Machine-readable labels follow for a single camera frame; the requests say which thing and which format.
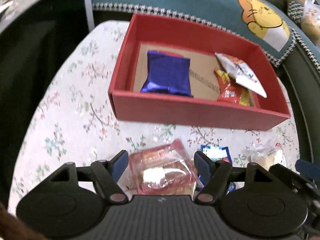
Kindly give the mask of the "blue white candy packet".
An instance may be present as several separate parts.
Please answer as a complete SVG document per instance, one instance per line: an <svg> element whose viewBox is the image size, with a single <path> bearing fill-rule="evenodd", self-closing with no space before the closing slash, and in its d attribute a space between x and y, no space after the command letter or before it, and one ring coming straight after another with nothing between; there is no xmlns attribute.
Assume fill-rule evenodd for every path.
<svg viewBox="0 0 320 240"><path fill-rule="evenodd" d="M201 152L204 153L213 162L216 162L218 160L223 160L232 164L232 159L231 159L228 147L201 145L200 149L201 149ZM205 183L208 181L208 179L204 179L203 176L201 176L199 173L198 173L198 177L203 185L205 185ZM235 183L231 182L229 184L229 188L226 194L229 194L235 189L236 189Z"/></svg>

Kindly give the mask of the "pink clear snack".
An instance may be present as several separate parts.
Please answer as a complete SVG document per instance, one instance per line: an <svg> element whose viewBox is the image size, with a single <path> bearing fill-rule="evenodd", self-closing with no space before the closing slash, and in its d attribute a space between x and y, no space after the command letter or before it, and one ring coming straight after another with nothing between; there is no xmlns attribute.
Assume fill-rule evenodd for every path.
<svg viewBox="0 0 320 240"><path fill-rule="evenodd" d="M193 160L180 139L129 155L133 184L142 195L193 196L198 182Z"/></svg>

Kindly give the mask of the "clear yellow pastry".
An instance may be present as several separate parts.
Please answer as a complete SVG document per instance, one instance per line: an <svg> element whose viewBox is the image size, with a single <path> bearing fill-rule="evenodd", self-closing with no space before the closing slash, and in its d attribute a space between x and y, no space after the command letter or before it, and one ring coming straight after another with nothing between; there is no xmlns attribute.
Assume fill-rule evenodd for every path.
<svg viewBox="0 0 320 240"><path fill-rule="evenodd" d="M248 161L259 164L267 171L276 164L287 167L281 143L271 139L264 145L252 145L248 150Z"/></svg>

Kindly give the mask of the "red yellow snack packet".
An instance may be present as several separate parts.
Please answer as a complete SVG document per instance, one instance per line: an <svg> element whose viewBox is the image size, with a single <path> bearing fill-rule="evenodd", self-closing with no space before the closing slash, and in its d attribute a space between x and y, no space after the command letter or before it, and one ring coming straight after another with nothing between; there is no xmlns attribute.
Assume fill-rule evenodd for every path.
<svg viewBox="0 0 320 240"><path fill-rule="evenodd" d="M215 68L214 72L220 88L220 95L217 99L218 102L232 103L246 107L251 106L251 98L247 88L237 84L223 70Z"/></svg>

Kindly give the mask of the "blue foil snack packet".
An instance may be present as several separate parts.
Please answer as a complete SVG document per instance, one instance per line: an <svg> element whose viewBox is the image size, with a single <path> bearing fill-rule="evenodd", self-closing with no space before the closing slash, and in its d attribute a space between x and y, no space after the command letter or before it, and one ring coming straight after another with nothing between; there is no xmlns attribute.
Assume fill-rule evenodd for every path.
<svg viewBox="0 0 320 240"><path fill-rule="evenodd" d="M142 93L193 96L189 79L189 58L149 50L147 69L147 78L140 90Z"/></svg>

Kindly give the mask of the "white noodle snack packet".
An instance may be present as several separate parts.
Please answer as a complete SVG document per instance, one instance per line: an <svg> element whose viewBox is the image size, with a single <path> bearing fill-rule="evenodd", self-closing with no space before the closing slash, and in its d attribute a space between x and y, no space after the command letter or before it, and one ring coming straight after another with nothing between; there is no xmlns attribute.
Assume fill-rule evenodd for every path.
<svg viewBox="0 0 320 240"><path fill-rule="evenodd" d="M235 83L267 98L267 93L258 77L245 61L224 53L215 53L215 56Z"/></svg>

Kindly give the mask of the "red crown snack packet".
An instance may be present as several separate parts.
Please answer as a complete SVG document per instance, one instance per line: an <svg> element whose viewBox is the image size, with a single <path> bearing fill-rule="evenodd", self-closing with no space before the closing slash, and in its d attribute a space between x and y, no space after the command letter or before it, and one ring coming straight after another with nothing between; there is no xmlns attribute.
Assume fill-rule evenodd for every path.
<svg viewBox="0 0 320 240"><path fill-rule="evenodd" d="M173 53L172 51L159 51L159 53L162 53L164 55L168 55L168 56L174 56L174 57L184 57L181 54L178 53Z"/></svg>

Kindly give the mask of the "floral tablecloth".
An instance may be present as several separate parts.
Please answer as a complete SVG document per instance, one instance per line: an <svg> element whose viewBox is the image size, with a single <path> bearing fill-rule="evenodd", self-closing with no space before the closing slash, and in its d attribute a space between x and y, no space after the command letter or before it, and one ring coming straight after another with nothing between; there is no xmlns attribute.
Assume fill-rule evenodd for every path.
<svg viewBox="0 0 320 240"><path fill-rule="evenodd" d="M180 139L193 155L201 145L228 147L244 167L253 148L273 142L294 169L299 142L294 118L266 132L118 121L107 90L129 23L98 25L71 53L50 83L24 137L12 180L9 207L66 162L89 166L121 150L136 152Z"/></svg>

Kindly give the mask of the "red cardboard box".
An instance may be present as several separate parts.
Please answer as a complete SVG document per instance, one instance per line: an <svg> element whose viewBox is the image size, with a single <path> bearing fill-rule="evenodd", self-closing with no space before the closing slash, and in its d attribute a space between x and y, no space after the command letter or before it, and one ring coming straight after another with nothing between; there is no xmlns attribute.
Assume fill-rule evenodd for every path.
<svg viewBox="0 0 320 240"><path fill-rule="evenodd" d="M190 59L192 97L142 93L147 52L172 51ZM251 106L218 102L215 53L244 60L267 98L251 93ZM262 48L242 37L194 22L135 14L125 35L108 95L118 120L266 131L291 114L272 65Z"/></svg>

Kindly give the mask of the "teal lion sofa cover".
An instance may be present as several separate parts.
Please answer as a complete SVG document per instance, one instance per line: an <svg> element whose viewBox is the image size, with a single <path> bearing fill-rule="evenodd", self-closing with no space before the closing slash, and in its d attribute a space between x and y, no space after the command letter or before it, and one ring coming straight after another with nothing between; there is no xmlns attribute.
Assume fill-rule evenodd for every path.
<svg viewBox="0 0 320 240"><path fill-rule="evenodd" d="M92 0L93 8L102 11L140 13L179 18L200 23L241 36L261 46L267 58L279 65L293 51L296 38L288 26L286 16L275 7L263 2L280 18L280 26L267 30L265 36L251 31L243 20L244 9L238 0Z"/></svg>

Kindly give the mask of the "black side table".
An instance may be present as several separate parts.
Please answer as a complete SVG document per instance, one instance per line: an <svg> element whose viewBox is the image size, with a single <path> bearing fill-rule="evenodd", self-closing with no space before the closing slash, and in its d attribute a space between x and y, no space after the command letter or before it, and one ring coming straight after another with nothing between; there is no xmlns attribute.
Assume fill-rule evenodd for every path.
<svg viewBox="0 0 320 240"><path fill-rule="evenodd" d="M1 18L1 202L39 101L94 28L91 0L11 0Z"/></svg>

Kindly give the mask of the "clear plastic bag of food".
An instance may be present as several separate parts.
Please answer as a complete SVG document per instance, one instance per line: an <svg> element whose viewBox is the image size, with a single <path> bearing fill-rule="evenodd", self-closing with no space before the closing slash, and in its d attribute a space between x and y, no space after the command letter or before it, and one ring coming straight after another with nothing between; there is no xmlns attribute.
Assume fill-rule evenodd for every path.
<svg viewBox="0 0 320 240"><path fill-rule="evenodd" d="M320 19L319 5L315 4L315 0L305 0L304 11L301 20L301 29L306 36L319 47L320 42Z"/></svg>

